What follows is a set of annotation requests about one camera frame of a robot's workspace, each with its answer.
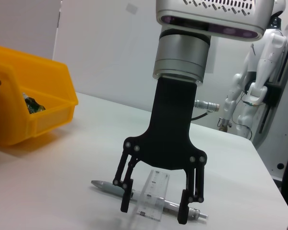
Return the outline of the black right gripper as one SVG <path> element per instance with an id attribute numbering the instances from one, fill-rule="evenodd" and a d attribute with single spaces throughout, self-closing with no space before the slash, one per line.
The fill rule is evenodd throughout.
<path id="1" fill-rule="evenodd" d="M 123 153 L 153 167 L 166 170 L 198 172 L 204 170 L 204 151 L 196 148 L 189 137 L 196 84 L 159 78 L 148 129 L 129 137 Z"/>

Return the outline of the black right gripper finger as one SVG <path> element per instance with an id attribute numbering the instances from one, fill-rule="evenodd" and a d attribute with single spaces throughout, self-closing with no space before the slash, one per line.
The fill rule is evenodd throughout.
<path id="1" fill-rule="evenodd" d="M 204 201 L 204 167 L 206 163 L 185 164 L 177 170 L 184 170 L 186 174 L 186 187 L 182 191 L 178 212 L 178 223 L 185 225 L 188 221 L 189 203 Z"/>
<path id="2" fill-rule="evenodd" d="M 129 156 L 128 152 L 124 150 L 122 152 L 122 156 L 118 164 L 115 177 L 113 179 L 113 184 L 124 190 L 121 207 L 120 207 L 121 212 L 124 212 L 124 213 L 128 212 L 129 203 L 130 203 L 131 194 L 132 194 L 132 185 L 133 185 L 133 179 L 131 178 L 131 175 L 132 175 L 135 165 L 138 162 L 136 157 L 134 156 L 131 157 L 128 163 L 128 168 L 127 168 L 124 180 L 122 181 L 121 177 L 122 177 L 122 173 L 125 168 L 128 156 Z"/>

